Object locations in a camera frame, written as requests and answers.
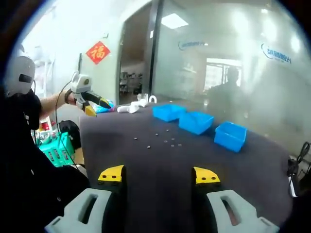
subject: black shirt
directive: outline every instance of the black shirt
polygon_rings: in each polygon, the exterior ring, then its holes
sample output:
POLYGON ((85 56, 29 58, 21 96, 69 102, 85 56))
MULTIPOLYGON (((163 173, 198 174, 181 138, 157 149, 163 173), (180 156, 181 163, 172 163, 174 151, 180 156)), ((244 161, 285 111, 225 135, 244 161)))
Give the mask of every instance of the black shirt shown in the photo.
POLYGON ((41 103, 27 95, 3 99, 2 158, 6 223, 12 228, 42 231, 64 207, 89 186, 71 166, 54 167, 34 144, 41 103))

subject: blue box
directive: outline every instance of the blue box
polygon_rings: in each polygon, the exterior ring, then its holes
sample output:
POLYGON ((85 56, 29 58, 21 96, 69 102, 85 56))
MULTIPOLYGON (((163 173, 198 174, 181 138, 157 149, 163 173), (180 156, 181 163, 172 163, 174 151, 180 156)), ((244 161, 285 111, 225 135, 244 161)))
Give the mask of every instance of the blue box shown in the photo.
POLYGON ((152 108, 154 117, 157 117, 166 122, 179 119, 182 113, 186 112, 186 108, 176 104, 165 104, 152 108))
POLYGON ((226 121, 216 128, 214 143, 234 152, 239 152, 244 145, 246 131, 246 128, 226 121))
POLYGON ((212 125, 213 120, 213 116, 205 113, 183 113, 179 118, 179 127, 191 133, 200 135, 212 125))

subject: dark gray table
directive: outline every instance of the dark gray table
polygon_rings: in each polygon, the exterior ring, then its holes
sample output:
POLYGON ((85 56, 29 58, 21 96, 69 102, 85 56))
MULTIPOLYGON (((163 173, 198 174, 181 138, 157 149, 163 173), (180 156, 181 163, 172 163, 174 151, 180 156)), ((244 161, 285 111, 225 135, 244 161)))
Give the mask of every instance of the dark gray table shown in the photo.
POLYGON ((193 232, 193 166, 216 172, 227 189, 235 190, 256 207, 258 216, 277 225, 286 219, 291 210, 284 173, 287 151, 247 132, 241 152, 234 153, 213 143, 215 127, 196 136, 180 129, 178 122, 153 118, 151 107, 135 114, 103 113, 97 118, 80 119, 84 160, 92 187, 100 188, 97 178, 106 168, 127 167, 126 232, 193 232))

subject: white helmet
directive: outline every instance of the white helmet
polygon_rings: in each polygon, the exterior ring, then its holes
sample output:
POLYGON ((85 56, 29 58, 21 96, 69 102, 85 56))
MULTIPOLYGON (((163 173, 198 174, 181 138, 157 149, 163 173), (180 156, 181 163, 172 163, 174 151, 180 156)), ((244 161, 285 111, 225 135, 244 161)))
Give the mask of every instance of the white helmet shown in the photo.
POLYGON ((4 78, 5 96, 27 94, 33 84, 34 76, 35 63, 25 54, 24 48, 21 46, 7 68, 4 78))

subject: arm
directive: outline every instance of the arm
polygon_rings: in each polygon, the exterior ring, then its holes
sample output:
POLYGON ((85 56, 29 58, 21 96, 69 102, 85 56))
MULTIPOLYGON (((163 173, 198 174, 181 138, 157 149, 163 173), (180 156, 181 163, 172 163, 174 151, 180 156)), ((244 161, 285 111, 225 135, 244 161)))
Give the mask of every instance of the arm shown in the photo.
MULTIPOLYGON (((55 111, 56 102, 57 102, 57 108, 63 106, 65 104, 65 94, 67 90, 63 91, 62 93, 57 93, 52 95, 51 97, 45 98, 40 100, 41 101, 41 112, 40 112, 40 119, 48 117, 52 112, 55 111)), ((75 105, 75 101, 73 98, 73 95, 70 94, 68 96, 68 103, 75 105)))

